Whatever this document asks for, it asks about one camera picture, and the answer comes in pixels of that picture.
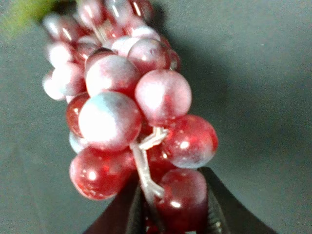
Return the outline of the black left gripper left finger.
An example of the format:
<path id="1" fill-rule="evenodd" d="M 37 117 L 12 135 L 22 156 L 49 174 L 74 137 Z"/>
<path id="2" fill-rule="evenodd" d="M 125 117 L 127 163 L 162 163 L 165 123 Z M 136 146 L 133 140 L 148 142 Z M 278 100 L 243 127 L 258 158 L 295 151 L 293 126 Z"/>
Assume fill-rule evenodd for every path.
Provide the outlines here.
<path id="1" fill-rule="evenodd" d="M 132 173 L 106 210 L 84 231 L 85 234 L 144 234 L 144 197 L 139 177 Z"/>

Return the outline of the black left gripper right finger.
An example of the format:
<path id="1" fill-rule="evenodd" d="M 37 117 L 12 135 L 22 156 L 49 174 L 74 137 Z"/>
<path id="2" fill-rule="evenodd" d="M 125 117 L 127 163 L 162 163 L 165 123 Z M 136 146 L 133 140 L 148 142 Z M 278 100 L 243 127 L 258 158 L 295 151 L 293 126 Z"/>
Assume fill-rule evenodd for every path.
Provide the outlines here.
<path id="1" fill-rule="evenodd" d="M 275 234 L 228 190 L 209 167 L 198 169 L 208 188 L 208 216 L 204 234 Z"/>

